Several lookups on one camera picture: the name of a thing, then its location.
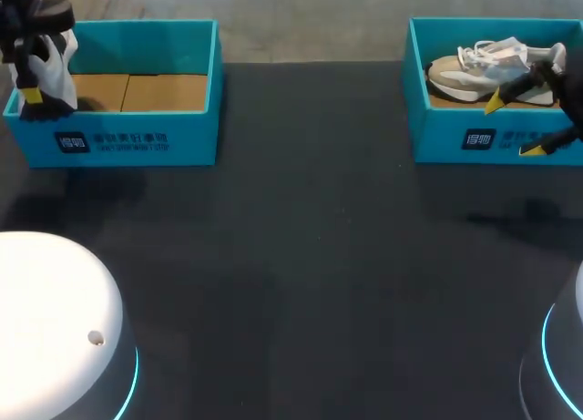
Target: white sneaker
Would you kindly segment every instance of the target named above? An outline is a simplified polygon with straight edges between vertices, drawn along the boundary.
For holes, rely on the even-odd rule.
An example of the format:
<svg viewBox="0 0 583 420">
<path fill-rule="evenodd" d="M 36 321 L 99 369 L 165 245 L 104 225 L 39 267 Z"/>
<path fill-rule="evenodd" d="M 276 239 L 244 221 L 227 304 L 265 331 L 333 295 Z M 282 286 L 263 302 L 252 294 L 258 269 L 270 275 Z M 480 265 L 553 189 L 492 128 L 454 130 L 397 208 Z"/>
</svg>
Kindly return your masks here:
<svg viewBox="0 0 583 420">
<path fill-rule="evenodd" d="M 480 41 L 474 48 L 457 48 L 457 56 L 446 56 L 434 61 L 427 70 L 429 82 L 450 98 L 476 102 L 493 94 L 508 81 L 525 74 L 533 62 L 548 60 L 556 71 L 565 69 L 567 50 L 563 44 L 551 48 L 533 48 L 521 44 L 514 37 L 500 42 Z M 518 97 L 541 106 L 555 102 L 547 85 L 536 87 Z"/>
</svg>

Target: cardboard box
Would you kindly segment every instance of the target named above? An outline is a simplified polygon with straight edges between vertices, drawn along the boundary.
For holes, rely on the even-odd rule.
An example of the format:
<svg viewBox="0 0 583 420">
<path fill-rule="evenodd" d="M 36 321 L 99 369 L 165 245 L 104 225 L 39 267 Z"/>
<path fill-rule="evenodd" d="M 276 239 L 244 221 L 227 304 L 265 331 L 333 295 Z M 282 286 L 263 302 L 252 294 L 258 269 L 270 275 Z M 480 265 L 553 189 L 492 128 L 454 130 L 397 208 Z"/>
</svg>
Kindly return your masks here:
<svg viewBox="0 0 583 420">
<path fill-rule="evenodd" d="M 204 110 L 207 76 L 131 76 L 124 112 Z"/>
<path fill-rule="evenodd" d="M 529 46 L 569 49 L 583 45 L 578 20 L 500 18 L 413 18 L 409 23 L 403 83 L 414 159 L 425 163 L 583 165 L 583 143 L 543 157 L 518 156 L 521 145 L 571 124 L 559 108 L 513 105 L 492 115 L 476 105 L 445 105 L 431 97 L 424 68 L 458 46 L 514 36 Z"/>
<path fill-rule="evenodd" d="M 75 75 L 78 109 L 85 112 L 120 112 L 129 75 Z"/>
<path fill-rule="evenodd" d="M 88 21 L 77 23 L 74 31 L 79 49 L 70 71 L 82 75 L 76 80 L 79 95 L 93 99 L 94 108 L 58 121 L 25 122 L 18 116 L 16 91 L 5 108 L 8 127 L 31 168 L 215 163 L 223 79 L 217 22 Z M 159 76 L 162 82 L 168 82 L 160 80 L 165 76 L 205 77 L 206 87 L 203 92 L 200 79 L 194 88 L 181 79 L 174 87 L 187 106 L 119 111 L 125 81 L 119 75 Z M 189 97 L 195 89 L 196 96 Z"/>
</svg>

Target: white dome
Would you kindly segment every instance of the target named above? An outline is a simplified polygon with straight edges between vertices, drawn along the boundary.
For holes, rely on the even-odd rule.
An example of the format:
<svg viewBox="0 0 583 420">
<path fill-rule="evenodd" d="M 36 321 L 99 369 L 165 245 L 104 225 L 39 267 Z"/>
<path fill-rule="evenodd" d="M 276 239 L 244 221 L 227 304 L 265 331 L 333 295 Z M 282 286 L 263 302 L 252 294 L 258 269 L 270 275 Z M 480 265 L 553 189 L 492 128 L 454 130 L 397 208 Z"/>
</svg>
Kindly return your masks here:
<svg viewBox="0 0 583 420">
<path fill-rule="evenodd" d="M 111 360 L 123 307 L 107 268 L 54 235 L 0 233 L 0 418 L 47 420 Z"/>
</svg>

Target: black tabletop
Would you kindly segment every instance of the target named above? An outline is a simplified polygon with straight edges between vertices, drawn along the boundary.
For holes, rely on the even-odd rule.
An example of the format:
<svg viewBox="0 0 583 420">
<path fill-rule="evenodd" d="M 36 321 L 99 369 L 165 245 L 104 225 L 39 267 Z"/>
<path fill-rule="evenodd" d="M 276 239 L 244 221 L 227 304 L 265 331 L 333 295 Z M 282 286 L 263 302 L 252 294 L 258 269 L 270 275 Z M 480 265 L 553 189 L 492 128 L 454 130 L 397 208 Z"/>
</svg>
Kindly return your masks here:
<svg viewBox="0 0 583 420">
<path fill-rule="evenodd" d="M 0 131 L 2 230 L 108 266 L 143 418 L 521 418 L 579 171 L 416 166 L 398 63 L 226 69 L 215 167 L 29 171 Z"/>
</svg>

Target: shoe sole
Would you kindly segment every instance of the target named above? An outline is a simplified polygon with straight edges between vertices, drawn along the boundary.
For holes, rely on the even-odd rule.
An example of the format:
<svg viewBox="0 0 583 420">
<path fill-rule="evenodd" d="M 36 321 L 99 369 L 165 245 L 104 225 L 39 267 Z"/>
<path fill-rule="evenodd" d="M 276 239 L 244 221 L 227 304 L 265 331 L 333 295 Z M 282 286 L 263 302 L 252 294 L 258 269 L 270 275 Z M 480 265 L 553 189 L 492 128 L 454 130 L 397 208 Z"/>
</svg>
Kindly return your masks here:
<svg viewBox="0 0 583 420">
<path fill-rule="evenodd" d="M 480 94 L 472 90 L 459 90 L 453 89 L 451 87 L 446 87 L 435 83 L 433 80 L 428 78 L 428 71 L 431 64 L 425 68 L 425 78 L 427 78 L 427 88 L 436 96 L 456 103 L 462 104 L 475 104 L 479 102 L 488 101 L 494 92 L 485 92 Z M 541 91 L 540 88 L 534 88 L 526 92 L 526 94 L 521 95 L 515 102 L 527 103 L 533 106 L 541 106 L 550 108 L 555 104 L 555 95 L 552 90 Z"/>
</svg>

